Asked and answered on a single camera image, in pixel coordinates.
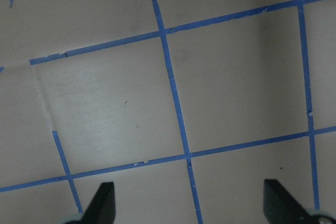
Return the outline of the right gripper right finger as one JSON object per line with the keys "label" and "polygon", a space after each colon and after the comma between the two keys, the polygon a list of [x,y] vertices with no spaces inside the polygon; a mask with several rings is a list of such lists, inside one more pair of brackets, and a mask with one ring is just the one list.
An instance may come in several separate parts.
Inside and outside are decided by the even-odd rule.
{"label": "right gripper right finger", "polygon": [[263,213],[270,224],[335,223],[335,217],[321,210],[308,210],[276,179],[265,179]]}

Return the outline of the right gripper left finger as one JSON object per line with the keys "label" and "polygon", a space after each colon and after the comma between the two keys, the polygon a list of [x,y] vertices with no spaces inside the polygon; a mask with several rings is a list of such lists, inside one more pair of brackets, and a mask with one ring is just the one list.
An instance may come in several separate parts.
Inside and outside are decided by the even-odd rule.
{"label": "right gripper left finger", "polygon": [[112,224],[116,218],[114,182],[101,183],[88,208],[80,217],[66,219],[63,223]]}

